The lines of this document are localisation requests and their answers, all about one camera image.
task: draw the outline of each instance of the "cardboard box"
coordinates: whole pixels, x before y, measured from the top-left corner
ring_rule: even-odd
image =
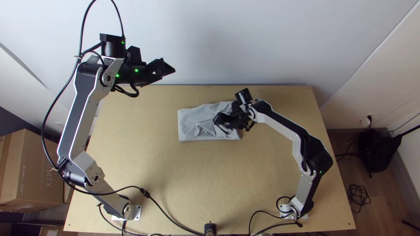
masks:
[[[76,236],[77,232],[63,231],[64,226],[42,224],[13,224],[10,236]]]
[[[57,144],[46,140],[57,161]],[[63,180],[51,170],[41,137],[22,129],[0,137],[0,211],[35,212],[63,203]]]

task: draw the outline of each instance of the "cable bundle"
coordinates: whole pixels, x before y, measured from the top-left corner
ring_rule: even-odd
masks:
[[[362,206],[371,203],[368,191],[366,191],[366,188],[362,185],[350,184],[349,190],[347,191],[347,198],[349,199],[350,204],[354,203],[359,206],[357,211],[351,209],[354,213],[359,213]]]

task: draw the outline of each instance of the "wooden floor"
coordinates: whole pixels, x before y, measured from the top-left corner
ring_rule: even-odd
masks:
[[[356,137],[355,132],[329,132],[329,138],[335,154],[346,151],[348,139]],[[403,225],[401,220],[412,222],[401,191],[392,169],[372,173],[372,178],[364,169],[362,162],[354,156],[344,157],[338,162],[346,190],[350,184],[363,185],[371,198],[371,204],[365,205],[361,212],[353,213],[355,230],[323,232],[328,236],[418,236],[420,232]],[[310,236],[321,235],[308,232]],[[79,236],[105,236],[115,234],[79,233]]]

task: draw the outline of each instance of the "gray towel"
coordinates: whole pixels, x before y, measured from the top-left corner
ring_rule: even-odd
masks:
[[[196,108],[178,110],[179,140],[241,139],[236,129],[214,125],[212,120],[218,112],[230,114],[232,112],[232,102],[203,104]]]

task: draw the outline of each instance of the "power outlet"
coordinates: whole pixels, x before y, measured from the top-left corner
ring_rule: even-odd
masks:
[[[369,127],[371,125],[371,123],[373,123],[373,116],[375,115],[375,113],[368,113],[368,115],[366,117],[364,117],[363,119],[360,120],[360,124],[362,127]]]

